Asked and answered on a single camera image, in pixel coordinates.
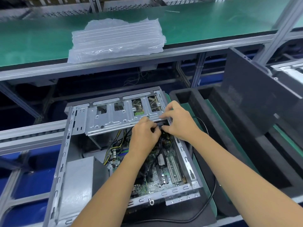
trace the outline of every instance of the left hand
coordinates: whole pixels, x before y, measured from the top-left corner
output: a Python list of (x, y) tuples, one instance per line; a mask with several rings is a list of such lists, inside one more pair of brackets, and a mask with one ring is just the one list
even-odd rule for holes
[(156, 123), (143, 117), (133, 127), (128, 155), (136, 158), (143, 164), (148, 154), (154, 148), (161, 135), (161, 130)]

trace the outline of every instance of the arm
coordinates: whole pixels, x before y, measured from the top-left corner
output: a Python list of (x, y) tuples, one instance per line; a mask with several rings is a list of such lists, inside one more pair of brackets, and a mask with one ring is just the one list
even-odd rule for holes
[(147, 117), (133, 127), (128, 154), (71, 227), (121, 225), (137, 174), (160, 135), (159, 127)]
[(250, 227), (303, 225), (301, 206), (202, 132), (176, 101), (168, 104), (162, 117), (173, 118), (172, 125), (162, 129), (201, 154)]

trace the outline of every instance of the hand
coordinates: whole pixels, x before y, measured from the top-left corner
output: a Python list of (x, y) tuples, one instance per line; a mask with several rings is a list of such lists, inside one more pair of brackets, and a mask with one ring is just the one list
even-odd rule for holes
[(162, 130), (184, 141), (189, 142), (193, 134), (201, 131), (189, 112), (176, 101), (170, 102), (165, 108), (165, 112), (159, 117), (162, 119), (171, 117), (173, 119), (172, 124), (170, 126), (163, 125)]
[(143, 117), (132, 129), (128, 154), (136, 159), (138, 158), (138, 161), (142, 161), (143, 164), (158, 142), (160, 135), (161, 130), (157, 124), (150, 121), (147, 117)]

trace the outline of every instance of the forearm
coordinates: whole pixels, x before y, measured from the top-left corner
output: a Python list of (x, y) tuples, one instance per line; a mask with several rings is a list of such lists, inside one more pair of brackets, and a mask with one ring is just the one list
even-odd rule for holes
[(202, 131), (193, 132), (189, 142), (207, 162), (250, 227), (302, 225), (303, 209), (298, 204), (207, 134)]
[(134, 161), (128, 153), (116, 171), (81, 211), (72, 227), (120, 226), (141, 167), (140, 162)]

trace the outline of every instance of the plastic packaging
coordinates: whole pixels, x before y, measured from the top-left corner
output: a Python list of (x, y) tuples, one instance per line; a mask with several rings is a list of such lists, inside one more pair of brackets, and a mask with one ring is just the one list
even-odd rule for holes
[(163, 52), (166, 38), (158, 19), (128, 23), (117, 19), (90, 21), (84, 30), (72, 32), (68, 63)]

